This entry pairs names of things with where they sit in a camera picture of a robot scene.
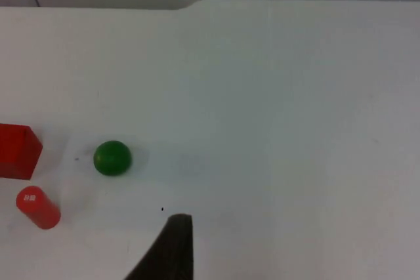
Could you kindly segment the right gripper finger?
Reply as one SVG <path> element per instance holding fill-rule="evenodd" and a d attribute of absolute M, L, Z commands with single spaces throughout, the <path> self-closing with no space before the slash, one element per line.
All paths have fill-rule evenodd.
<path fill-rule="evenodd" d="M 152 246 L 125 278 L 193 280 L 193 235 L 191 215 L 174 214 L 168 217 Z"/>

